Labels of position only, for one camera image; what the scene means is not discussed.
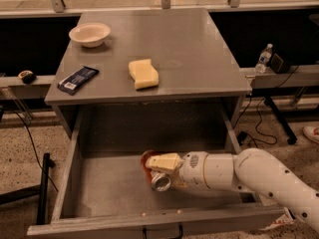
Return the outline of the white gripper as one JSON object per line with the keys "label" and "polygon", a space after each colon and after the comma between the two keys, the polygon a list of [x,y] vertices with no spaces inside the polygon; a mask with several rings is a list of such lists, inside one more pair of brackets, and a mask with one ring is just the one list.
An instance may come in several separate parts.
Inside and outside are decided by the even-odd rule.
{"label": "white gripper", "polygon": [[181,157],[175,152],[152,155],[147,159],[146,167],[165,174],[174,174],[179,169],[180,178],[171,179],[173,187],[206,189],[204,164],[207,156],[207,152],[192,151],[183,157],[182,163]]}

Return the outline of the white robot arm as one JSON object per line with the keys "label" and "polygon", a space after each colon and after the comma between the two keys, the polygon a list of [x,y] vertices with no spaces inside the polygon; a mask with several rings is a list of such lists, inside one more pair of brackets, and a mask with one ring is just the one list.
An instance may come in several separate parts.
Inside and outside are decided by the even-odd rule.
{"label": "white robot arm", "polygon": [[255,192],[319,231],[318,191],[263,149],[248,148],[239,154],[191,151],[185,155],[149,150],[142,155],[141,165],[154,191],[176,187]]}

